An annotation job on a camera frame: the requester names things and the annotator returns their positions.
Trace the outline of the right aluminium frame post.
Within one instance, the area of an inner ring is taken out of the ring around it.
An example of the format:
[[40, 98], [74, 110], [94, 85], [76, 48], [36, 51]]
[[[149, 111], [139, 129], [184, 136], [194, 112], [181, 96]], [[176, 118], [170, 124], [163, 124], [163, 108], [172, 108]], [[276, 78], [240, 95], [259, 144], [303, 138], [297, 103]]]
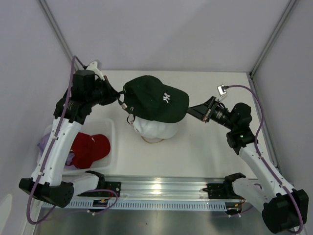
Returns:
[[251, 79], [254, 78], [260, 66], [264, 63], [265, 59], [267, 58], [268, 54], [270, 53], [272, 47], [278, 40], [281, 32], [283, 31], [284, 27], [286, 26], [289, 18], [291, 17], [293, 11], [296, 9], [297, 5], [300, 3], [300, 0], [289, 0], [287, 6], [284, 8], [281, 16], [279, 17], [277, 23], [275, 24], [272, 32], [267, 38], [267, 41], [262, 48], [259, 56], [257, 57], [256, 62], [254, 63], [251, 71], [249, 72], [249, 77]]

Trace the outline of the white plastic basket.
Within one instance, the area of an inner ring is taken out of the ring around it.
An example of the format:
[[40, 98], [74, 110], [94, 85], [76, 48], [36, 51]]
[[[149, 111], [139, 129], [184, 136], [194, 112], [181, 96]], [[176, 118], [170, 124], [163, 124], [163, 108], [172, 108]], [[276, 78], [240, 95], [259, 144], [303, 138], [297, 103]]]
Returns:
[[[110, 141], [111, 151], [106, 157], [95, 161], [90, 168], [68, 170], [65, 169], [66, 159], [74, 139], [79, 132], [88, 135], [102, 134], [106, 136]], [[66, 118], [57, 118], [45, 129], [45, 135], [47, 133], [50, 133], [50, 136], [43, 156], [39, 163], [37, 162], [37, 166], [31, 174], [33, 179], [36, 179], [39, 175], [46, 154], [48, 155], [48, 159], [45, 162], [41, 180], [50, 182], [53, 185], [60, 181], [63, 176], [81, 175], [88, 170], [101, 173], [111, 169], [116, 163], [115, 126], [114, 122], [109, 118], [86, 120], [84, 124], [70, 122]]]

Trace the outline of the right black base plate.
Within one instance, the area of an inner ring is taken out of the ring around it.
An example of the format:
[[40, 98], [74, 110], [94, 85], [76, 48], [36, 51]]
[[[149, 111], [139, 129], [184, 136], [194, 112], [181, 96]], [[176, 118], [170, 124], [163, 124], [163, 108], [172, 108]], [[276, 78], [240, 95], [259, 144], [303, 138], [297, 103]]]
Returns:
[[239, 200], [241, 197], [248, 198], [254, 191], [248, 186], [234, 183], [208, 183], [201, 191], [207, 193], [209, 199], [233, 199]]

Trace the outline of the red baseball cap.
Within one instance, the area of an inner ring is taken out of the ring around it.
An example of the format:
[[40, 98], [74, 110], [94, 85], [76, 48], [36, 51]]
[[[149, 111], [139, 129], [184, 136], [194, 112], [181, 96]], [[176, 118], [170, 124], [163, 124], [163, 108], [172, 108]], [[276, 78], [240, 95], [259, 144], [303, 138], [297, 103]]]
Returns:
[[109, 139], [102, 135], [88, 135], [79, 132], [70, 148], [71, 160], [67, 160], [66, 165], [74, 166], [77, 169], [87, 169], [91, 165], [104, 157], [111, 151]]

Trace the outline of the aluminium frame post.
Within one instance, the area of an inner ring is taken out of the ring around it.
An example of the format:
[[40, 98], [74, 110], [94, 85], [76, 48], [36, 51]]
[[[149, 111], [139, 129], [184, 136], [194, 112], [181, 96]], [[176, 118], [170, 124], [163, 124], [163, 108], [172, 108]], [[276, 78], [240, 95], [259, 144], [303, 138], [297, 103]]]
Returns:
[[275, 24], [272, 32], [267, 38], [267, 41], [262, 48], [259, 56], [257, 57], [256, 62], [254, 63], [251, 71], [249, 72], [249, 77], [251, 79], [254, 78], [260, 66], [264, 63], [265, 59], [267, 58], [268, 54], [270, 53], [272, 47], [278, 40], [281, 32], [283, 31], [284, 27], [286, 26], [289, 18], [291, 17], [293, 11], [296, 9], [297, 5], [300, 3], [300, 0], [289, 0], [287, 6], [284, 8], [281, 16], [279, 17], [277, 23]]
[[57, 23], [57, 20], [46, 0], [37, 0], [37, 4], [39, 5], [46, 21], [48, 22], [52, 33], [54, 34], [55, 38], [57, 39], [66, 59], [71, 64], [73, 53], [64, 37], [64, 34], [62, 33], [59, 24]]

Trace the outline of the lavender baseball cap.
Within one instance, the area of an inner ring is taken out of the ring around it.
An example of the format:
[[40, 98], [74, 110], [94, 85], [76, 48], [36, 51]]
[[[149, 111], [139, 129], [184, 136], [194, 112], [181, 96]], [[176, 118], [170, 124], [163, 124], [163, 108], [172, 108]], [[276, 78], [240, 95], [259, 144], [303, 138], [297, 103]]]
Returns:
[[[47, 145], [47, 142], [48, 142], [48, 139], [49, 139], [49, 136], [50, 136], [50, 133], [47, 133], [46, 135], [44, 135], [39, 143], [37, 144], [37, 148], [38, 148], [38, 151], [39, 151], [39, 157], [38, 157], [38, 160], [37, 162], [39, 163], [41, 157], [43, 156], [43, 152], [44, 152], [44, 149]], [[72, 150], [70, 150], [68, 156], [67, 156], [67, 159], [66, 159], [66, 163], [65, 163], [65, 169], [68, 169], [68, 170], [77, 170], [78, 168], [74, 166], [74, 164], [72, 163], [72, 160], [73, 158], [75, 157], [75, 154]]]

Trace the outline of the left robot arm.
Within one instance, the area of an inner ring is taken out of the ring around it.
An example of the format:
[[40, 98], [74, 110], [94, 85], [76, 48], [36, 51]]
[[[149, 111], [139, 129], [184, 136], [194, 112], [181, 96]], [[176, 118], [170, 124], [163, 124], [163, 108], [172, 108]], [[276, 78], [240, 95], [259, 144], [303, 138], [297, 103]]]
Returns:
[[105, 187], [105, 176], [101, 173], [87, 170], [67, 182], [63, 171], [72, 144], [92, 108], [114, 103], [118, 95], [100, 72], [78, 70], [71, 75], [66, 92], [56, 104], [52, 129], [40, 161], [31, 176], [19, 182], [19, 188], [29, 196], [29, 206], [36, 199], [64, 208], [76, 195], [116, 195]]

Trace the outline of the aluminium mounting rail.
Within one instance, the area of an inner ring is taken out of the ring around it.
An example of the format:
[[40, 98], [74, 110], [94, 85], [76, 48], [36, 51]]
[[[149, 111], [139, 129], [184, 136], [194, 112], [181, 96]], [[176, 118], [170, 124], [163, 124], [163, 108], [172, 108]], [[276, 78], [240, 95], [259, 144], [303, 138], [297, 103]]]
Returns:
[[121, 182], [120, 200], [140, 201], [208, 201], [202, 191], [208, 183], [222, 183], [224, 178], [141, 177], [106, 175], [105, 179]]

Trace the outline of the left aluminium frame post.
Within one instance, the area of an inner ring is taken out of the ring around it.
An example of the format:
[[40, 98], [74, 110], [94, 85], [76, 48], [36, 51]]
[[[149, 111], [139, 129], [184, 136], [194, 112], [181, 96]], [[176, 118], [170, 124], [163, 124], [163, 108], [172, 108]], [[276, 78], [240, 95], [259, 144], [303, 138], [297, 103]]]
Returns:
[[64, 37], [64, 34], [62, 33], [59, 24], [57, 23], [57, 20], [46, 0], [37, 0], [37, 4], [39, 5], [46, 21], [48, 22], [52, 33], [54, 34], [55, 38], [57, 39], [66, 59], [71, 64], [73, 53]]

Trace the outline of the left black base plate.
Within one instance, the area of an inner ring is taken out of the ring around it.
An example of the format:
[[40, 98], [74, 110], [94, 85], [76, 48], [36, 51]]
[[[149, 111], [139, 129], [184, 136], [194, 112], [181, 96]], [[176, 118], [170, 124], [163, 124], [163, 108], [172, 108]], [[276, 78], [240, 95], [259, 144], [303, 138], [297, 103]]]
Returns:
[[[117, 197], [120, 197], [121, 193], [121, 182], [105, 182], [96, 189], [107, 189], [114, 191], [117, 194]], [[79, 194], [80, 197], [115, 197], [112, 192], [107, 191], [97, 191], [97, 192], [83, 192]]]

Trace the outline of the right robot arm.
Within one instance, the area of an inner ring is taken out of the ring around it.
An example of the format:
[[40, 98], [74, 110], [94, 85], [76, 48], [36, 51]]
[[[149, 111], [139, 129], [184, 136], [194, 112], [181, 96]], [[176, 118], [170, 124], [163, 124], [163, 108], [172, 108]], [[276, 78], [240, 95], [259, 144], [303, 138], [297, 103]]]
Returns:
[[258, 148], [253, 134], [251, 107], [237, 103], [231, 111], [214, 96], [203, 104], [188, 108], [188, 114], [208, 123], [214, 121], [229, 129], [227, 143], [245, 161], [259, 180], [257, 187], [243, 174], [225, 177], [224, 194], [246, 199], [262, 215], [267, 228], [274, 234], [298, 228], [300, 233], [307, 222], [309, 197], [304, 190], [296, 190], [269, 162]]

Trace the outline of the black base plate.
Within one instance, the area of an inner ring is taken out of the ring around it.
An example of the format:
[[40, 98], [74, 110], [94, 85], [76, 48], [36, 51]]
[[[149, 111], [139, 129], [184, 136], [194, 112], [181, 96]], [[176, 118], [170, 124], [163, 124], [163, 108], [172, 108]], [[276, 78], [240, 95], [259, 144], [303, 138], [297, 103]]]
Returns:
[[[120, 197], [121, 193], [121, 182], [105, 182], [96, 189], [107, 189], [114, 191], [117, 194], [117, 197]], [[83, 192], [79, 194], [80, 197], [115, 197], [112, 192], [107, 191], [97, 191], [97, 192]]]
[[254, 191], [248, 186], [234, 183], [208, 183], [201, 191], [207, 193], [209, 199], [233, 199], [239, 200], [241, 197], [248, 198]]

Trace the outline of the dark green baseball cap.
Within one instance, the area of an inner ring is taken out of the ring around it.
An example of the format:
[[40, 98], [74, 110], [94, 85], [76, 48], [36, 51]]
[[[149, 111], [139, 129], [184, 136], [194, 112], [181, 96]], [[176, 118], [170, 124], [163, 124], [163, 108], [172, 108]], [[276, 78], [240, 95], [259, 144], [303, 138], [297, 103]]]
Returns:
[[187, 114], [189, 95], [163, 84], [157, 77], [143, 75], [123, 86], [119, 105], [128, 114], [164, 123], [180, 122]]

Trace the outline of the white baseball cap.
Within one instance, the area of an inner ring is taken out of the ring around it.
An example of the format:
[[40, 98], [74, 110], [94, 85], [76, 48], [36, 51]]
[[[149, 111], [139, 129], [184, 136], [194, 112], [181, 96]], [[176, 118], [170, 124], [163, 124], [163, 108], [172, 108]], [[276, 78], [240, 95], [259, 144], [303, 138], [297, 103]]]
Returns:
[[128, 123], [136, 130], [140, 136], [148, 139], [170, 139], [179, 129], [179, 123], [165, 123], [150, 121], [140, 117], [134, 117]]

